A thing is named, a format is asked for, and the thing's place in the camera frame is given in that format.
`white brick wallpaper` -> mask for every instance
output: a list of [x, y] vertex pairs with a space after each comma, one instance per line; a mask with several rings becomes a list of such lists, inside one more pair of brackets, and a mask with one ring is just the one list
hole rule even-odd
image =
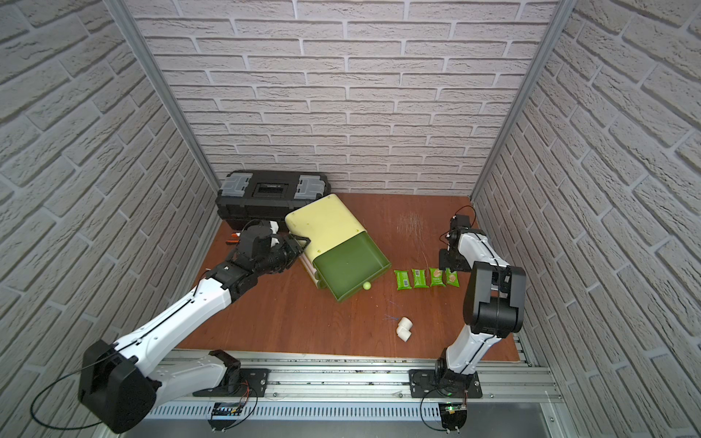
[[[29, 403], [180, 296], [214, 193], [102, 2], [2, 3], [0, 435], [54, 436]], [[77, 377], [41, 419], [95, 421]]]
[[581, 436], [701, 434], [700, 13], [580, 0], [475, 202]]
[[554, 1], [132, 0], [219, 177], [469, 194]]

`white robotic arm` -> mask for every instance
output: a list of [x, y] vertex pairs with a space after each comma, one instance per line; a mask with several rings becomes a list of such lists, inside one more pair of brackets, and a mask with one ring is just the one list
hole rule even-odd
[[444, 373], [469, 376], [487, 350], [521, 329], [526, 273], [499, 257], [467, 216], [456, 215], [439, 253], [441, 269], [471, 272], [463, 304], [465, 326], [444, 354]]
[[304, 248], [295, 235], [276, 234], [275, 222], [260, 221], [240, 234], [227, 260], [205, 274], [188, 294], [160, 315], [111, 345], [92, 344], [83, 354], [78, 399], [113, 432], [134, 427], [150, 410], [206, 388], [240, 386], [240, 362], [221, 350], [174, 367], [158, 364], [212, 315], [239, 299], [258, 277], [283, 272]]

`white pvc elbow fitting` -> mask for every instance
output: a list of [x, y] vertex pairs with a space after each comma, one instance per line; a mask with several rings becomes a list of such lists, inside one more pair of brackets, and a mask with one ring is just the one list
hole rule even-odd
[[397, 325], [397, 336], [404, 341], [407, 342], [409, 337], [411, 336], [411, 332], [409, 331], [412, 327], [414, 326], [414, 323], [411, 322], [411, 320], [407, 317], [403, 317], [400, 321], [399, 324]]

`black toolbox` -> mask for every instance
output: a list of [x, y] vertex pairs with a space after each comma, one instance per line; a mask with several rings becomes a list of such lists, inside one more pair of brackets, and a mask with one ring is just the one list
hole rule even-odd
[[251, 219], [277, 221], [287, 231], [287, 213], [330, 193], [321, 173], [239, 170], [226, 176], [216, 202], [219, 217], [236, 231]]

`green snack packet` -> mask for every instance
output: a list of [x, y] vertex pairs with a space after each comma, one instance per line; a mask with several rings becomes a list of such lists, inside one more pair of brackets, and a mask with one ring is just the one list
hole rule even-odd
[[426, 285], [426, 270], [414, 269], [414, 289], [417, 287], [428, 287]]
[[458, 273], [451, 271], [450, 268], [446, 268], [445, 270], [445, 282], [451, 286], [460, 287]]
[[443, 271], [438, 268], [430, 268], [431, 286], [445, 286], [443, 283]]
[[397, 290], [411, 289], [409, 271], [395, 271], [395, 274], [397, 274]]

